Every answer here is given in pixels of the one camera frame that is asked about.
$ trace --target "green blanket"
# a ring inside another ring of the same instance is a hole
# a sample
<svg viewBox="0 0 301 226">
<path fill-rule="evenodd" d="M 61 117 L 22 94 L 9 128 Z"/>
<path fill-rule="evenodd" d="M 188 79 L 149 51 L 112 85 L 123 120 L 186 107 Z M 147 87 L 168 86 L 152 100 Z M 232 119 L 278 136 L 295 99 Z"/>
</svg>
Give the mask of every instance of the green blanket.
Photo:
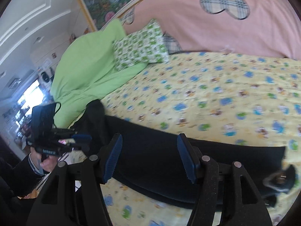
<svg viewBox="0 0 301 226">
<path fill-rule="evenodd" d="M 89 102 L 104 98 L 146 67 L 138 63 L 121 71 L 115 69 L 112 41 L 125 36 L 115 19 L 103 31 L 84 35 L 68 47 L 50 90 L 54 100 L 62 104 L 55 115 L 57 127 L 67 128 Z"/>
</svg>

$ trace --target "person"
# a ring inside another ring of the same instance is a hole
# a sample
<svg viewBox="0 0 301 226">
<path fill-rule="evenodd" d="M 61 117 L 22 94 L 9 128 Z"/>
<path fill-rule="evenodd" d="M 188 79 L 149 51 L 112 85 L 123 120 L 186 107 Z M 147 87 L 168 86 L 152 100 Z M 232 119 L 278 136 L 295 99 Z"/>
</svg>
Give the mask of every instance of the person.
<svg viewBox="0 0 301 226">
<path fill-rule="evenodd" d="M 20 199 L 32 192 L 43 178 L 44 171 L 51 172 L 58 158 L 49 156 L 43 162 L 34 148 L 19 164 L 12 168 L 0 158 L 0 225 L 23 226 L 35 199 Z"/>
</svg>

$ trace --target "plaid fabric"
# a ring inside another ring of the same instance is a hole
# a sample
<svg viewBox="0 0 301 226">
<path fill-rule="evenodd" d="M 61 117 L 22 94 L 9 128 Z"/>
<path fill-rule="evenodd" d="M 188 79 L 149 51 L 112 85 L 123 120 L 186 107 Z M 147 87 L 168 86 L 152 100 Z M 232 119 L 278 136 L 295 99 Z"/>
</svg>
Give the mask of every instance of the plaid fabric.
<svg viewBox="0 0 301 226">
<path fill-rule="evenodd" d="M 207 13 L 226 10 L 235 19 L 246 19 L 250 14 L 249 5 L 244 0 L 200 0 L 200 4 Z"/>
<path fill-rule="evenodd" d="M 134 10 L 135 10 L 135 6 L 133 8 L 131 8 L 125 15 L 123 15 L 120 18 L 122 25 L 124 25 L 124 24 L 130 25 L 133 23 L 133 21 L 135 19 Z"/>
<path fill-rule="evenodd" d="M 163 35 L 163 43 L 168 51 L 168 54 L 180 53 L 182 51 L 182 48 L 178 41 L 168 33 L 165 33 Z"/>
</svg>

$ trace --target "green fabric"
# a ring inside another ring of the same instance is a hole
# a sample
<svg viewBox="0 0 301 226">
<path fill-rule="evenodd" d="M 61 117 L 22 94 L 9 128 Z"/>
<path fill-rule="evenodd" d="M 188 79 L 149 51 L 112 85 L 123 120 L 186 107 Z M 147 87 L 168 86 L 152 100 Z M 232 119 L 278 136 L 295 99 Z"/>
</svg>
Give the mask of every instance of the green fabric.
<svg viewBox="0 0 301 226">
<path fill-rule="evenodd" d="M 66 50 L 55 71 L 50 93 L 62 104 L 55 115 L 55 125 L 67 128 L 95 99 L 102 99 L 121 87 L 146 67 L 138 63 L 117 71 L 112 42 L 125 37 L 119 20 L 103 31 L 76 39 Z"/>
<path fill-rule="evenodd" d="M 113 42 L 114 58 L 118 70 L 139 62 L 167 63 L 169 56 L 163 42 L 160 25 L 152 19 L 142 30 Z"/>
</svg>

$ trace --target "pink flower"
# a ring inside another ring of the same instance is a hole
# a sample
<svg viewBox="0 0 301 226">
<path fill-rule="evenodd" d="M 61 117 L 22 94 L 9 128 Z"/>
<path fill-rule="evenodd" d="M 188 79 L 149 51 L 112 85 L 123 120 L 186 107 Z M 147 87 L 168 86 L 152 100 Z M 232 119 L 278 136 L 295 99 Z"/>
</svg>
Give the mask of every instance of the pink flower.
<svg viewBox="0 0 301 226">
<path fill-rule="evenodd" d="M 106 16 L 104 17 L 105 22 L 108 22 L 110 19 L 112 19 L 112 17 L 115 15 L 115 13 L 113 11 L 110 11 L 106 14 Z"/>
</svg>

